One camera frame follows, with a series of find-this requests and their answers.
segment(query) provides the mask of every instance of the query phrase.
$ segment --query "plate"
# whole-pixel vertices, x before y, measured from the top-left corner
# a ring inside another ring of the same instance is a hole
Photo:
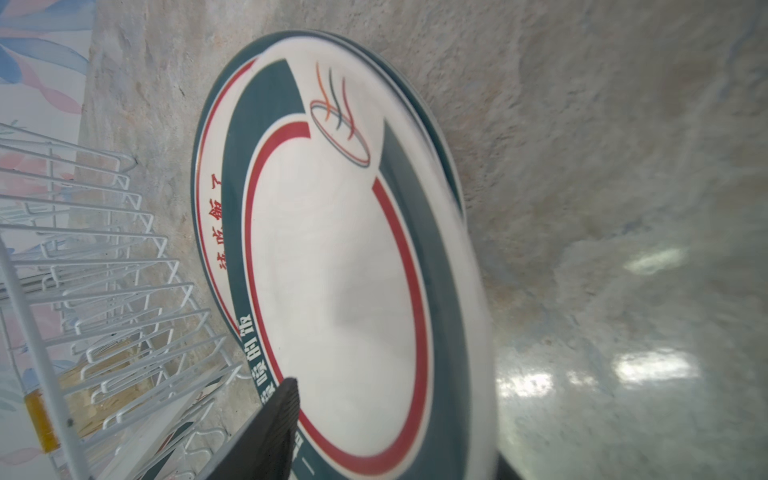
[[[218,306],[263,402],[288,376],[304,478],[485,478],[490,319],[442,134],[350,41],[287,31],[217,79],[193,218]]]

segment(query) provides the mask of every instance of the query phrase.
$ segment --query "white chinese character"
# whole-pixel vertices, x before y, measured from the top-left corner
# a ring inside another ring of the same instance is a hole
[[[261,398],[261,404],[265,405],[267,402],[270,401],[270,398],[272,398],[272,394],[275,393],[275,384],[270,382],[269,385],[266,386],[263,392],[261,392],[261,395],[259,397]]]
[[[240,338],[248,333],[253,333],[253,320],[250,318],[250,314],[240,317]]]
[[[266,363],[264,360],[253,366],[250,375],[256,380],[256,386],[261,386],[262,383],[266,382]]]
[[[293,459],[296,460],[296,455],[299,454],[299,449],[301,448],[301,445],[304,443],[304,439],[301,438],[301,434],[297,431],[296,432],[296,442],[293,446]]]
[[[245,345],[243,345],[243,350],[245,350],[245,356],[249,361],[257,359],[259,355],[261,355],[261,347],[256,344],[256,337],[253,337],[252,339],[245,342]]]

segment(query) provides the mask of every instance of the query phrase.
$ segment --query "gray stone surface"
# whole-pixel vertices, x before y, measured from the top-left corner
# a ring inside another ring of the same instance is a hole
[[[101,0],[82,140],[137,155],[201,286],[198,115],[285,28],[367,45],[435,112],[525,478],[768,476],[766,2]]]

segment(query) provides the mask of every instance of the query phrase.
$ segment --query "dish rack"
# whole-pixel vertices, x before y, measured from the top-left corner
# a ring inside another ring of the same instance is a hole
[[[130,190],[134,158],[0,131],[0,326],[41,450],[59,478],[195,478],[230,437],[209,411],[251,377]]]

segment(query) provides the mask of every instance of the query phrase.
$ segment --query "bowl logo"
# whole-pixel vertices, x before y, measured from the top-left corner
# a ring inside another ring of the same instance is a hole
[[[344,114],[339,98],[336,96],[336,89],[333,87],[333,70],[328,68],[328,85],[331,91],[333,105],[326,89],[323,87],[323,79],[320,76],[320,65],[315,63],[317,72],[317,84],[320,86],[320,92],[323,94],[322,100],[312,100],[310,102],[310,114],[315,121],[317,128],[323,133],[323,136],[338,150],[341,155],[347,158],[358,167],[367,168],[371,164],[371,152],[365,138],[360,131],[355,128],[355,118],[352,115],[352,109],[349,108],[349,102],[346,98],[346,78],[341,79],[341,98],[344,101]]]

